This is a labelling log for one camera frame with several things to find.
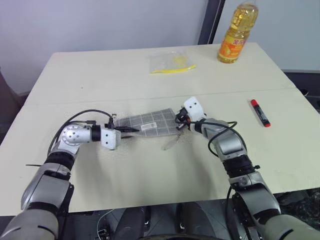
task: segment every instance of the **black marker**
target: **black marker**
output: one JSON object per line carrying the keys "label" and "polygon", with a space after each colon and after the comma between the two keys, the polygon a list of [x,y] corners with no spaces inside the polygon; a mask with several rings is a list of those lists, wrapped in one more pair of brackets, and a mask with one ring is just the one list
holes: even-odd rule
{"label": "black marker", "polygon": [[265,126],[266,128],[270,127],[271,124],[270,124],[268,118],[266,117],[266,115],[264,114],[264,111],[262,111],[261,107],[259,106],[258,102],[255,99],[252,99],[251,105],[254,108],[259,119],[261,120],[263,126]]}

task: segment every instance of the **white label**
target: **white label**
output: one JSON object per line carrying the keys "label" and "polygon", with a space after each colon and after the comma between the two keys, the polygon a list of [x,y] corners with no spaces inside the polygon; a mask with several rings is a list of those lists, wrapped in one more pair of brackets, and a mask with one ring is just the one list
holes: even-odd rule
{"label": "white label", "polygon": [[144,125],[141,125],[141,131],[148,130],[148,129],[156,129],[157,123],[151,122]]}

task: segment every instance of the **plastic bottle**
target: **plastic bottle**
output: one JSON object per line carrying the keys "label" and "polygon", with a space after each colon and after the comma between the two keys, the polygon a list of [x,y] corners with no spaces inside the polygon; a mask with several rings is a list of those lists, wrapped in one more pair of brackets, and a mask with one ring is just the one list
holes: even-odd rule
{"label": "plastic bottle", "polygon": [[238,59],[257,17],[255,0],[245,1],[236,8],[217,55],[220,62],[232,64]]}

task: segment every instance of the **silver robot arm segment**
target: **silver robot arm segment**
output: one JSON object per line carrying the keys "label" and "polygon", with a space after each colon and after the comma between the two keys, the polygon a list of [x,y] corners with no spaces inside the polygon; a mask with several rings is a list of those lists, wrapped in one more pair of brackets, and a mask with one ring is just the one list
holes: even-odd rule
{"label": "silver robot arm segment", "polygon": [[54,240],[59,237],[57,216],[68,212],[74,186],[69,182],[71,169],[83,143],[98,142],[114,150],[121,133],[105,126],[70,124],[25,189],[22,213],[8,224],[1,240]]}
{"label": "silver robot arm segment", "polygon": [[[191,131],[202,134],[208,140],[229,127],[225,121],[207,118],[195,97],[184,102],[176,118],[183,125],[189,122]],[[212,145],[235,190],[232,202],[243,225],[254,226],[265,240],[300,240],[303,236],[310,240],[320,239],[319,231],[293,216],[281,214],[276,198],[256,171],[260,167],[252,165],[244,142],[235,132],[228,130],[217,136]]]}

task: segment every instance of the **table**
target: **table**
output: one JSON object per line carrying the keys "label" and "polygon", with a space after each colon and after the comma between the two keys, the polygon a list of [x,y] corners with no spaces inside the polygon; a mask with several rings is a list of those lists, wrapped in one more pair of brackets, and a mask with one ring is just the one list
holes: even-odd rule
{"label": "table", "polygon": [[[208,116],[238,121],[235,128],[247,144],[248,155],[253,164],[261,166],[259,171],[273,193],[319,187],[320,163],[317,159],[320,154],[320,117],[299,90],[253,43],[247,45],[241,57],[248,61],[251,59],[248,55],[254,55],[257,65],[252,61],[253,65],[248,65],[247,71],[257,71],[256,74],[258,70],[263,71],[262,76],[253,79],[249,75],[251,77],[236,80],[231,79],[234,73],[228,72],[225,81],[232,87],[227,92],[225,81],[206,80],[204,76],[209,75],[209,72],[223,76],[220,68],[238,68],[237,63],[220,64],[215,57],[207,56],[207,61],[211,62],[211,68],[215,70],[207,69],[207,73],[202,73],[204,70],[200,63],[206,64],[207,68],[210,64],[202,58],[198,61],[194,57],[196,55],[192,53],[198,52],[198,48],[212,52],[218,50],[217,45],[183,47],[198,64],[196,69],[181,74],[148,74],[142,79],[133,75],[134,81],[131,78],[123,79],[127,70],[119,72],[112,68],[108,72],[96,64],[99,59],[108,62],[112,58],[117,62],[117,53],[120,56],[137,53],[141,59],[142,56],[147,59],[151,52],[181,48],[84,52],[83,55],[78,52],[54,54],[0,146],[2,169],[5,170],[0,176],[1,192],[6,196],[1,198],[0,215],[16,215],[20,212],[22,193],[37,171],[36,167],[25,164],[42,164],[45,161],[52,136],[69,116],[89,108],[117,113],[119,117],[165,108],[176,111],[192,95],[196,95]],[[88,68],[77,68],[77,75],[81,76],[79,81],[83,84],[83,88],[79,88],[80,85],[75,85],[74,71],[68,72],[66,63],[71,65],[70,69],[74,69],[74,66],[80,65],[72,63],[71,59],[83,63],[88,58],[91,59]],[[240,60],[239,65],[245,67],[245,62]],[[269,67],[268,71],[263,70],[263,62]],[[125,64],[122,67],[133,70],[139,64],[135,62],[134,65],[136,67]],[[141,69],[147,71],[146,62],[140,65]],[[88,80],[86,75],[92,74],[91,69],[97,73]],[[107,84],[105,80],[102,81],[103,74],[114,75],[117,81]],[[58,75],[69,75],[69,78],[63,81],[56,78]],[[265,75],[273,76],[270,83],[266,82]],[[183,90],[176,88],[177,95],[174,96],[173,90],[160,84],[162,79],[169,81],[170,76],[174,87],[177,87],[175,81],[182,83],[183,79],[189,87],[182,87]],[[147,79],[154,80],[154,86]],[[106,87],[108,94],[97,94],[104,91],[102,86],[105,84],[115,87],[125,82],[127,88]],[[138,90],[137,86],[144,84],[153,86],[154,93],[150,94],[147,88],[140,92],[128,90]],[[209,89],[209,86],[214,85],[216,88]],[[249,103],[251,99],[258,100],[271,122],[270,128],[263,127],[257,119]],[[105,116],[94,113],[79,119],[94,119],[101,123],[107,121]],[[70,182],[74,184],[75,190],[70,212],[225,198],[229,187],[228,176],[220,160],[208,151],[208,141],[201,135],[185,131],[172,148],[161,150],[172,138],[124,139],[115,151],[102,148],[97,142],[81,146],[71,171]]]}

